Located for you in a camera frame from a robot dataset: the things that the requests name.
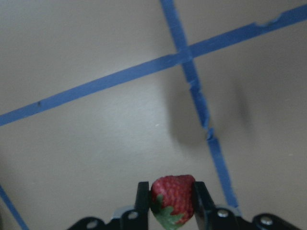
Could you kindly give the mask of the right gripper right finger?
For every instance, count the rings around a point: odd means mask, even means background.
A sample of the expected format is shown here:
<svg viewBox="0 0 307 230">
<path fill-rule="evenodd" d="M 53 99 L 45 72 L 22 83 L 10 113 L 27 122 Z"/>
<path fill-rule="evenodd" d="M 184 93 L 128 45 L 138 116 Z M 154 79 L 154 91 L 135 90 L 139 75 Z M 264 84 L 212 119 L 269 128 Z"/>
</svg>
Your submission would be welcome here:
<svg viewBox="0 0 307 230">
<path fill-rule="evenodd" d="M 216 206 L 204 182 L 193 183 L 193 208 L 200 230 L 214 230 Z"/>
</svg>

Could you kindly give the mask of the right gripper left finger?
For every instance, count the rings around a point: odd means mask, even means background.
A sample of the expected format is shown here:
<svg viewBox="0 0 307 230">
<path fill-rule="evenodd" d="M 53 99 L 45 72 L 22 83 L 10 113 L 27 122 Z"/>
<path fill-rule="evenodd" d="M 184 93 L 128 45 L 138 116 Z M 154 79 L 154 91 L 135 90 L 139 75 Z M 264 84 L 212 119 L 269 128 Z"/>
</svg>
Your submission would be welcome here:
<svg viewBox="0 0 307 230">
<path fill-rule="evenodd" d="M 139 182 L 136 194 L 136 201 L 134 210 L 138 213 L 136 218 L 136 230 L 147 230 L 148 224 L 148 212 L 150 206 L 150 192 L 148 182 Z"/>
</svg>

